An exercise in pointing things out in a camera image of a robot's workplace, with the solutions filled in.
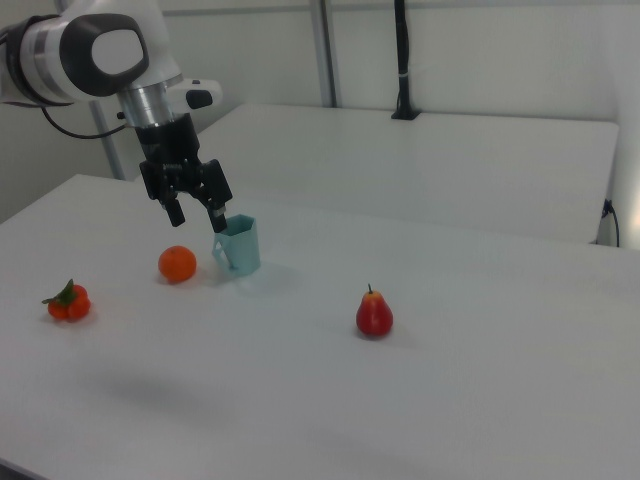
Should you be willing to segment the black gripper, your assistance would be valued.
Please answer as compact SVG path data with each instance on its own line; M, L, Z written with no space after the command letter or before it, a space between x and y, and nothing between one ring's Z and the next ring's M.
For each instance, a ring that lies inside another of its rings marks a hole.
M218 160L200 162L200 143L191 115L184 114L160 125L136 127L135 133L145 157L139 167L147 194L163 207L171 225L179 227L185 217L163 165L178 165L194 174L187 192L205 207L213 231L224 231L226 203L233 194Z

